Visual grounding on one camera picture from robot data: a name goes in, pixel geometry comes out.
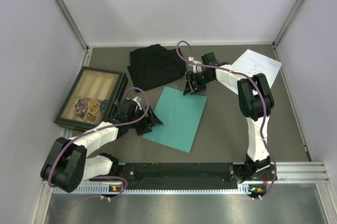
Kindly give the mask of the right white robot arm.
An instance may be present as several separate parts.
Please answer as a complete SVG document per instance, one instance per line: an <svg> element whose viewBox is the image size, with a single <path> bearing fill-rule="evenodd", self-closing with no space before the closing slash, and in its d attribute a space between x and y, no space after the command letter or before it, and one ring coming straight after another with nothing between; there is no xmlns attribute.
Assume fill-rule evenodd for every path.
<svg viewBox="0 0 337 224"><path fill-rule="evenodd" d="M225 83L237 91L239 108L248 125L249 145L243 170L232 171L232 176L238 182L259 179L271 165L267 124L274 99L266 76L263 73L251 75L230 64L220 64L213 53L203 55L201 62L193 57L186 62L193 70L186 72L183 95L204 91L212 81Z"/></svg>

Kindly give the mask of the teal file folder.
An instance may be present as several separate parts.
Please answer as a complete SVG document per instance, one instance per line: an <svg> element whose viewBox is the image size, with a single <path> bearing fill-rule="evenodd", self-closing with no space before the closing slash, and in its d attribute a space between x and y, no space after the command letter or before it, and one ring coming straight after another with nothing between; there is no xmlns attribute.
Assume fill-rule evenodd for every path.
<svg viewBox="0 0 337 224"><path fill-rule="evenodd" d="M180 90L165 87L154 111L163 125L153 127L143 138L189 153L206 101L206 96L184 96Z"/></svg>

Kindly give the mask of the white paper sheet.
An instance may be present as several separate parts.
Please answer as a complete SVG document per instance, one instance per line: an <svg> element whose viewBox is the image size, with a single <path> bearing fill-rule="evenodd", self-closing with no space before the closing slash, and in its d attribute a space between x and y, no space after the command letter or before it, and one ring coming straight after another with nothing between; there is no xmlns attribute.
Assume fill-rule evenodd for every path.
<svg viewBox="0 0 337 224"><path fill-rule="evenodd" d="M233 64L234 68L255 75L263 73L271 88L281 69L281 62L247 49Z"/></svg>

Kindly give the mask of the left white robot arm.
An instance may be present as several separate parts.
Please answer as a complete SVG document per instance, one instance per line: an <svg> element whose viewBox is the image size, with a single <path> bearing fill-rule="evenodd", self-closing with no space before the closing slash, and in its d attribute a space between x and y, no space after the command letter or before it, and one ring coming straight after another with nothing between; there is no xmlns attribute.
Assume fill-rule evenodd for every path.
<svg viewBox="0 0 337 224"><path fill-rule="evenodd" d="M142 108L138 97L122 101L116 113L81 135L57 138L44 162L40 176L50 187L73 192L81 182L90 179L114 180L120 177L119 160L110 154L90 154L116 141L130 129L138 135L150 133L163 122L150 106Z"/></svg>

